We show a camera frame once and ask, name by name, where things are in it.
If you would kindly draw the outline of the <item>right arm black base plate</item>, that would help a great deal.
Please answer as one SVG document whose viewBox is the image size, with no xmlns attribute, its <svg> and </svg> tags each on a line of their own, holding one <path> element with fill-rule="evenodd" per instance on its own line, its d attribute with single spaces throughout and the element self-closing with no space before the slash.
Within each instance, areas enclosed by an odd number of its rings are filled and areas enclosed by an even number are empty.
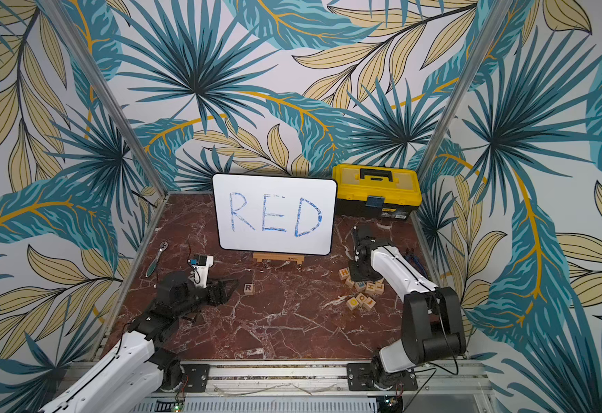
<svg viewBox="0 0 602 413">
<path fill-rule="evenodd" d="M 415 391 L 418 389 L 416 375 L 403 370 L 387 373 L 383 367 L 369 363 L 347 364 L 347 383 L 351 392 L 388 392 L 394 390 Z"/>
</svg>

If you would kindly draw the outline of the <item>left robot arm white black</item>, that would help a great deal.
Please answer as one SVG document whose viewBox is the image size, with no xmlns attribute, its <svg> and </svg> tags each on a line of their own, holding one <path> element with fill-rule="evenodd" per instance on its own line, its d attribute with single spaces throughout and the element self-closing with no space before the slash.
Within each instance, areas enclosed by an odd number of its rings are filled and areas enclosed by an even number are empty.
<svg viewBox="0 0 602 413">
<path fill-rule="evenodd" d="M 144 312 L 134 318 L 117 344 L 41 412 L 128 412 L 154 392 L 178 398 L 208 367 L 185 368 L 165 348 L 180 321 L 201 315 L 205 306 L 221 306 L 238 289 L 236 279 L 196 284 L 184 271 L 166 275 Z"/>
</svg>

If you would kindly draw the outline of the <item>wooden letter block R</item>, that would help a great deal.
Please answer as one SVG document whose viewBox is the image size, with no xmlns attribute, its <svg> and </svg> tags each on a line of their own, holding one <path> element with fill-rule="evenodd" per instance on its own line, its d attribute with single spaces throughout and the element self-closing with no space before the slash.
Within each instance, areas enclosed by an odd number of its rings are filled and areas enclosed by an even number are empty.
<svg viewBox="0 0 602 413">
<path fill-rule="evenodd" d="M 256 289 L 253 283 L 246 283 L 243 287 L 243 292 L 247 296 L 252 296 L 255 294 Z"/>
</svg>

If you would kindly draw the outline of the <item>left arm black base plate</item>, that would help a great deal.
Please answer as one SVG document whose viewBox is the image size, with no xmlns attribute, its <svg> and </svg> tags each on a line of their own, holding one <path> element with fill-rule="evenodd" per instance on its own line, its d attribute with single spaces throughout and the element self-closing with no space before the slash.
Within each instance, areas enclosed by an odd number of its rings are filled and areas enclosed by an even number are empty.
<svg viewBox="0 0 602 413">
<path fill-rule="evenodd" d="M 171 385 L 173 392 L 201 393 L 206 391 L 209 372 L 209 364 L 182 363 L 173 368 L 171 374 Z"/>
</svg>

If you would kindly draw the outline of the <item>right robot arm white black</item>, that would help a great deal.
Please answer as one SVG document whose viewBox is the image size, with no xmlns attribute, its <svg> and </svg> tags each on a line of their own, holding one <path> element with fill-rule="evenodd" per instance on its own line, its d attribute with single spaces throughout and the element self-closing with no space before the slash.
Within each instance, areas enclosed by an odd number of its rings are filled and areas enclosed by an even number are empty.
<svg viewBox="0 0 602 413">
<path fill-rule="evenodd" d="M 413 369 L 466 353 L 461 303 L 451 287 L 423 276 L 392 241 L 378 239 L 367 225 L 352 230 L 354 259 L 349 273 L 358 282 L 387 282 L 403 303 L 401 337 L 378 350 L 368 364 L 350 364 L 354 391 L 387 391 L 411 378 Z"/>
</svg>

